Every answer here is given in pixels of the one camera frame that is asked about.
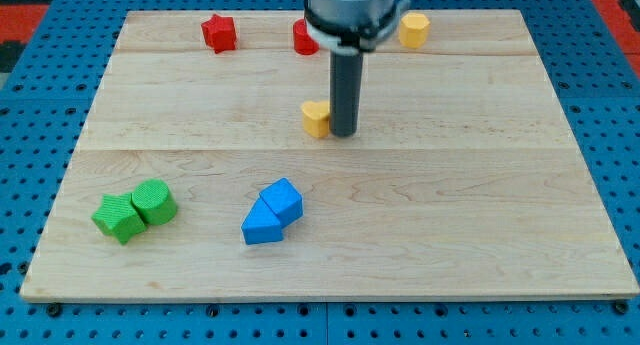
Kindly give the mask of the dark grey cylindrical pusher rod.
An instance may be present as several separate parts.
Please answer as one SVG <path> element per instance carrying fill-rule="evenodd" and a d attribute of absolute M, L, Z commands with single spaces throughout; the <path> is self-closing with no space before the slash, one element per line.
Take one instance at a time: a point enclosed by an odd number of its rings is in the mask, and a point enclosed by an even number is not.
<path fill-rule="evenodd" d="M 330 132 L 350 137 L 357 131 L 363 56 L 330 54 Z"/>

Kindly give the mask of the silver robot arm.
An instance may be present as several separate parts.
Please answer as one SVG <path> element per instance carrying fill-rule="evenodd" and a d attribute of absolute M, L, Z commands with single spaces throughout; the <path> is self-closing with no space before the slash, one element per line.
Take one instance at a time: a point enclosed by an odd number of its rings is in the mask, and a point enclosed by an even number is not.
<path fill-rule="evenodd" d="M 330 52 L 332 135 L 357 132 L 364 56 L 394 33 L 410 7 L 411 0 L 304 0 L 307 32 Z"/>

